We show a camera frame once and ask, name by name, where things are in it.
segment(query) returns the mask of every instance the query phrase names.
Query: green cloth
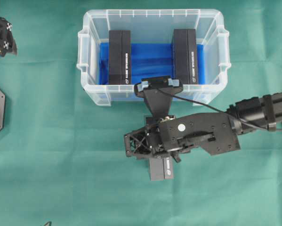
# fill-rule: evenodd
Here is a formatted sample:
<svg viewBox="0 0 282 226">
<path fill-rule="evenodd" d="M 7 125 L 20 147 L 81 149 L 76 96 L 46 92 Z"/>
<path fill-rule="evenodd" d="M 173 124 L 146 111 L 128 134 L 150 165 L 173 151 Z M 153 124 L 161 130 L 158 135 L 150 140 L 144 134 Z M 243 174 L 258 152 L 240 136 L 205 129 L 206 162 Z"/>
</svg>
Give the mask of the green cloth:
<svg viewBox="0 0 282 226">
<path fill-rule="evenodd" d="M 211 103 L 282 92 L 282 0 L 0 0 L 18 56 L 0 58 L 0 226 L 282 226 L 282 133 L 240 137 L 242 150 L 182 155 L 175 179 L 149 181 L 123 134 L 142 102 L 98 107 L 83 91 L 77 32 L 90 9 L 215 8 L 230 32 L 228 85 Z M 170 113 L 209 112 L 173 103 Z"/>
</svg>

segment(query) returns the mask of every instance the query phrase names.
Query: black box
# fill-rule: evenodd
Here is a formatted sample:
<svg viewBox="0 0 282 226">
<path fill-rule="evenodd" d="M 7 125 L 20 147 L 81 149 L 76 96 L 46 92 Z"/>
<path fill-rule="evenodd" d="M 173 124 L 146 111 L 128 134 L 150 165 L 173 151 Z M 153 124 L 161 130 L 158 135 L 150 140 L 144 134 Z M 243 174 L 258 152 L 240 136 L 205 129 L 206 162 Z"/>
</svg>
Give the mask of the black box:
<svg viewBox="0 0 282 226">
<path fill-rule="evenodd" d="M 130 31 L 109 31 L 108 84 L 131 84 Z"/>
<path fill-rule="evenodd" d="M 176 79 L 183 84 L 199 84 L 195 29 L 174 30 L 173 59 Z"/>
</svg>

